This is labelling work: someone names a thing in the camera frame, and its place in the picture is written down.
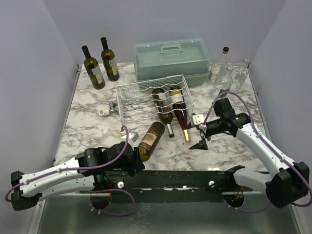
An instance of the box handle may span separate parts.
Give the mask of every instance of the box handle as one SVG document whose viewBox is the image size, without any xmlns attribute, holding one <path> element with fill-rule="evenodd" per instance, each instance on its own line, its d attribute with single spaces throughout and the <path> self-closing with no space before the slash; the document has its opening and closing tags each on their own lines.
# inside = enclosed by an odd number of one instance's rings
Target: box handle
<svg viewBox="0 0 312 234">
<path fill-rule="evenodd" d="M 179 54 L 180 52 L 183 52 L 181 45 L 179 44 L 174 44 L 174 45 L 162 45 L 160 47 L 160 53 L 161 54 L 168 54 L 168 55 L 174 55 L 174 54 Z"/>
</svg>

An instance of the white wire rack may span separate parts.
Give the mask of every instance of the white wire rack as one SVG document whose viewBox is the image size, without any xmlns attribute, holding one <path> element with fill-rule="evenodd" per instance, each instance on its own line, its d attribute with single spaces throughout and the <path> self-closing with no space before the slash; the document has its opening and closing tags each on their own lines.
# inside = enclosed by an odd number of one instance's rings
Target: white wire rack
<svg viewBox="0 0 312 234">
<path fill-rule="evenodd" d="M 181 88 L 188 121 L 190 121 L 194 103 L 184 76 L 179 75 L 116 86 L 118 109 L 122 124 L 158 120 L 157 114 L 160 112 L 157 112 L 152 95 L 152 91 L 156 88 L 164 90 L 166 102 L 171 109 L 170 112 L 173 112 L 175 109 L 172 109 L 169 92 L 174 86 Z"/>
</svg>

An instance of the plastic storage box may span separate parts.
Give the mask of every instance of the plastic storage box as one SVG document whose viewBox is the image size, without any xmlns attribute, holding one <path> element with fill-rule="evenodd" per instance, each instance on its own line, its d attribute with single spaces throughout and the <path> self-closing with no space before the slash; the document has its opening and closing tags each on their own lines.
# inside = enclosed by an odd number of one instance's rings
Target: plastic storage box
<svg viewBox="0 0 312 234">
<path fill-rule="evenodd" d="M 201 85 L 209 73 L 210 57 L 203 39 L 135 45 L 137 81 L 184 75 L 188 86 Z"/>
</svg>

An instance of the gray floor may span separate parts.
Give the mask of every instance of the gray floor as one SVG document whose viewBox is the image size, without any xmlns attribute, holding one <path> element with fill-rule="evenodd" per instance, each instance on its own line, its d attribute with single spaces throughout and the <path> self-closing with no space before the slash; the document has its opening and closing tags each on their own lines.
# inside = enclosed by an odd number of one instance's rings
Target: gray floor
<svg viewBox="0 0 312 234">
<path fill-rule="evenodd" d="M 268 204 L 263 195 L 248 195 L 245 209 Z M 114 204 L 124 211 L 129 204 Z M 137 204 L 127 217 L 91 212 L 88 196 L 58 196 L 46 202 L 40 234 L 298 234 L 289 207 L 269 208 L 260 214 L 242 214 L 223 203 Z"/>
</svg>

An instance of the red wine bottle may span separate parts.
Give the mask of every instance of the red wine bottle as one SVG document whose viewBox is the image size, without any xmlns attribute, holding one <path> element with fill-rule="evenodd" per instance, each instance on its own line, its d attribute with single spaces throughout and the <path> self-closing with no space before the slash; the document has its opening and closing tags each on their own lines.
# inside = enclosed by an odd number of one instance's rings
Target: red wine bottle
<svg viewBox="0 0 312 234">
<path fill-rule="evenodd" d="M 175 117 L 179 121 L 179 124 L 183 130 L 185 141 L 190 142 L 191 137 L 187 131 L 187 110 L 182 90 L 179 86 L 172 87 L 170 90 L 171 91 L 169 95 L 171 97 L 171 103 L 173 104 L 172 108 L 175 109 Z"/>
</svg>

